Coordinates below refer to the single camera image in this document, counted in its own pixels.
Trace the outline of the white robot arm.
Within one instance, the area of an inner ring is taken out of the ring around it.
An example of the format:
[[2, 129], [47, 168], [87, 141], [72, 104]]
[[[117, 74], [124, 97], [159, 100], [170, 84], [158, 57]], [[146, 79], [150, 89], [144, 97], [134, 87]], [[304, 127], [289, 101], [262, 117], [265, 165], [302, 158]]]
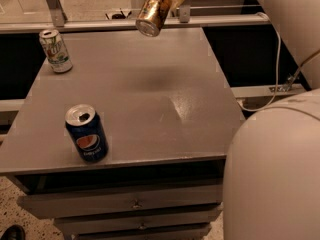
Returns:
[[320, 0], [258, 0], [311, 89], [253, 114], [229, 146], [224, 240], [320, 240]]

